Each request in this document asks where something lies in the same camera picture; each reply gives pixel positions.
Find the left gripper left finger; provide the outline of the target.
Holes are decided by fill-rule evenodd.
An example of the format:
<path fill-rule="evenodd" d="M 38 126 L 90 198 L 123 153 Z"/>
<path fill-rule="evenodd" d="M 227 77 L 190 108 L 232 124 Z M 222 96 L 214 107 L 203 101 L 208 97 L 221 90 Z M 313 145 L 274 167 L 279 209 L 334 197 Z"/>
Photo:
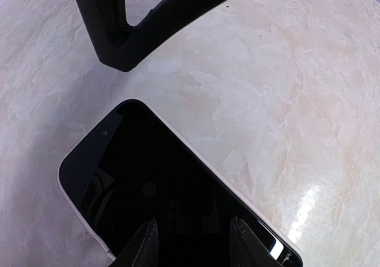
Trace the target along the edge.
<path fill-rule="evenodd" d="M 158 266 L 157 221 L 144 222 L 109 267 Z"/>

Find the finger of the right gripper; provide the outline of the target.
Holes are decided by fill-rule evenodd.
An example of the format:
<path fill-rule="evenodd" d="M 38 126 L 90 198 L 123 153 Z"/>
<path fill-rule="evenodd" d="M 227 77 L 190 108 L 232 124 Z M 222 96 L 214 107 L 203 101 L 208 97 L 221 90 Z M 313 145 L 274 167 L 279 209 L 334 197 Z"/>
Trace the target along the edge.
<path fill-rule="evenodd" d="M 179 30 L 226 0 L 161 0 L 137 25 L 125 0 L 75 0 L 99 61 L 129 72 Z"/>

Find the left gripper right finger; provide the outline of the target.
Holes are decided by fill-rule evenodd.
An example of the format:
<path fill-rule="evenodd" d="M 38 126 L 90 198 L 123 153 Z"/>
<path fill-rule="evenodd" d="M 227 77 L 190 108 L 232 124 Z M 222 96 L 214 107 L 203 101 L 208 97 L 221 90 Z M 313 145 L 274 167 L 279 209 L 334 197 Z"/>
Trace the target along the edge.
<path fill-rule="evenodd" d="M 244 220 L 230 222 L 229 253 L 231 266 L 281 267 Z"/>

